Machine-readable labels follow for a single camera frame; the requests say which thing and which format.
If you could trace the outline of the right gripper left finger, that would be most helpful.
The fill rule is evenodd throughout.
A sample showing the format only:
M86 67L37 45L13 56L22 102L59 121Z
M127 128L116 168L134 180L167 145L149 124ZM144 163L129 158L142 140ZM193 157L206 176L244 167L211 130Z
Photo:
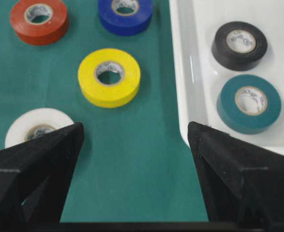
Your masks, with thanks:
M0 150L0 232L60 221L83 141L78 122Z

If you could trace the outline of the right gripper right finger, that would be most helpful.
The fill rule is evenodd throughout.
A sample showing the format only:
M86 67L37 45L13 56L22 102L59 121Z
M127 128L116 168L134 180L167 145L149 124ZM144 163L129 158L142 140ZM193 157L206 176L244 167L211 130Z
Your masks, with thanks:
M209 221L284 232L284 155L197 122L188 141Z

